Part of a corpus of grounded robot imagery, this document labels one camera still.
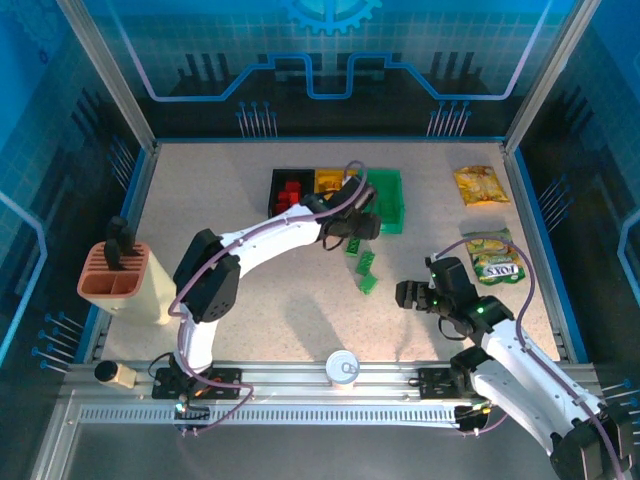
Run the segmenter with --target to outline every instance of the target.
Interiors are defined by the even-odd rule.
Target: glass panel
[[[87,3],[159,137],[455,137],[505,134],[574,0]]]
[[[624,365],[640,363],[637,225],[617,252],[640,202],[638,18],[603,0],[522,144],[587,353]]]
[[[0,65],[0,476],[22,480],[77,348],[68,329],[89,310],[85,256],[120,212],[139,146],[55,2],[0,2]],[[80,327],[45,322],[59,312]]]

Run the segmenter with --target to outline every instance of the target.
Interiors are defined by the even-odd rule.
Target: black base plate
[[[242,370],[239,368],[216,368],[215,366],[205,370],[202,375],[210,380],[222,383],[241,383]],[[184,379],[177,378],[170,368],[159,368],[156,371],[156,383],[153,386],[151,397],[156,400],[177,400],[181,393],[186,393]],[[200,382],[189,384],[190,392],[197,392],[207,388]],[[205,390],[197,397],[198,400],[237,400],[240,398],[239,388],[215,388]]]
[[[460,398],[448,368],[419,368],[416,386],[420,388],[422,400]]]

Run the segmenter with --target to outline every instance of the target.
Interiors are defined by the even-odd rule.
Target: small round container
[[[327,377],[334,388],[348,390],[360,374],[360,362],[348,350],[333,352],[326,364]]]

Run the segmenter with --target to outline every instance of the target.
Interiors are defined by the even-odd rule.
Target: metal frame
[[[514,203],[518,209],[522,229],[524,230],[531,261],[538,275],[538,285],[542,292],[545,307],[549,313],[549,320],[554,335],[556,335],[556,345],[561,358],[566,358],[572,363],[583,362],[586,359],[584,345],[574,344],[567,321],[567,314],[562,305],[558,288],[554,282],[551,264],[545,252],[542,236],[535,221],[533,212],[533,202],[535,198],[530,198],[527,193],[522,172],[518,167],[515,155],[504,152],[504,165],[511,184],[511,191],[514,196]]]
[[[57,0],[91,63],[122,112],[140,146],[153,153],[156,139],[98,27],[82,0]]]
[[[582,34],[591,22],[601,0],[583,0],[573,9],[565,24],[560,41],[554,50],[547,68],[540,74],[536,83],[524,99],[516,117],[507,132],[506,151],[514,154],[554,83],[567,65],[569,57],[582,38]]]
[[[217,364],[243,370],[243,381],[255,386],[249,403],[228,420],[233,424],[268,425],[407,425],[454,428],[452,410],[472,405],[469,399],[420,400],[408,380],[417,368],[448,368],[448,363],[363,363],[352,390],[336,390],[326,378],[324,363]],[[151,399],[148,362],[128,364],[137,372],[135,388],[121,390],[95,381],[92,365],[74,365],[65,378],[32,480],[58,480],[72,461],[72,447],[80,424],[172,425],[174,402]],[[592,393],[601,395],[591,365],[564,364],[563,369]],[[235,403],[199,402],[219,418]]]

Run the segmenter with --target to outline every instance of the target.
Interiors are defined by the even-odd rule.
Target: gear logo
[[[381,0],[282,0],[289,20],[301,28],[309,27],[314,35],[324,31],[347,33],[349,27],[360,28],[360,21],[370,20],[372,10],[382,6]]]

